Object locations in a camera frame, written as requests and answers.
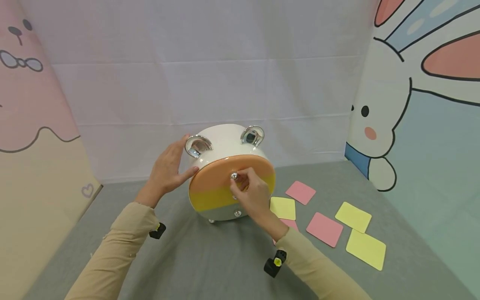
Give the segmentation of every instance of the yellow card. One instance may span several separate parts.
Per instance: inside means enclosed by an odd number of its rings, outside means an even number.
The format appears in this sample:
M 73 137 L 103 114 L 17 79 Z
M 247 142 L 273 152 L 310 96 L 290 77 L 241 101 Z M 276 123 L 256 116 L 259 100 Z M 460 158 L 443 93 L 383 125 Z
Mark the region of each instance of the yellow card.
M 372 219 L 372 215 L 354 207 L 350 203 L 343 202 L 335 215 L 335 219 L 345 223 L 345 225 L 352 227 L 360 233 L 365 233 L 368 224 Z
M 347 252 L 363 260 L 375 269 L 382 271 L 384 268 L 387 245 L 365 233 L 352 229 L 347 242 Z
M 280 219 L 295 221 L 295 200 L 283 197 L 270 199 L 270 210 Z

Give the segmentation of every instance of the wrist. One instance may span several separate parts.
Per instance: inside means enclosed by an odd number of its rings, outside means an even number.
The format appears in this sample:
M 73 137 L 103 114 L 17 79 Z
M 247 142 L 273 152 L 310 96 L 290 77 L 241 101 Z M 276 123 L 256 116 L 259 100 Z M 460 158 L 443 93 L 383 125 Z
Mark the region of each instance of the wrist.
M 280 221 L 280 219 L 270 210 L 268 210 L 267 213 L 264 213 L 261 217 L 254 219 L 254 221 L 275 241 L 284 237 L 288 232 L 288 226 Z
M 161 187 L 153 184 L 151 181 L 147 181 L 147 183 L 138 192 L 135 202 L 155 208 L 163 195 L 164 193 Z

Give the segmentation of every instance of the white backdrop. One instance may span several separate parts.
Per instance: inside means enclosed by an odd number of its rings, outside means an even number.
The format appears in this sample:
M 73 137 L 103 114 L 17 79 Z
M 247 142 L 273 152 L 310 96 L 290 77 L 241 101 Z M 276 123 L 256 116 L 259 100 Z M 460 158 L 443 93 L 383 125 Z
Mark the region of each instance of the white backdrop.
M 103 183 L 225 122 L 276 166 L 343 159 L 377 0 L 20 2 Z

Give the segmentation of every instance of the heart drawing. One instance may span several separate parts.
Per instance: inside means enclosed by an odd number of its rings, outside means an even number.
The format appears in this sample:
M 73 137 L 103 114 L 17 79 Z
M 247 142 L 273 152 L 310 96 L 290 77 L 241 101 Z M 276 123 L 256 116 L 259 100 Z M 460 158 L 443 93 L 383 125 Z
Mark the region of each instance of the heart drawing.
M 94 190 L 93 184 L 89 183 L 86 186 L 82 187 L 82 195 L 85 198 L 90 198 L 93 195 L 93 190 Z

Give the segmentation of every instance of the cartoon nose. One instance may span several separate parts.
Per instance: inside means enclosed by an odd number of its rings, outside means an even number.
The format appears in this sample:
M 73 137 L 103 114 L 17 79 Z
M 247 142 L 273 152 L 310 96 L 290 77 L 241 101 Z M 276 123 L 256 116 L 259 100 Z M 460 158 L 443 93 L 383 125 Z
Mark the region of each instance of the cartoon nose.
M 8 27 L 8 31 L 10 31 L 11 34 L 16 35 L 16 36 L 21 36 L 22 35 L 22 31 L 20 29 L 18 29 L 17 27 L 10 26 L 10 27 Z
M 377 133 L 372 127 L 365 127 L 365 136 L 372 141 L 377 139 Z

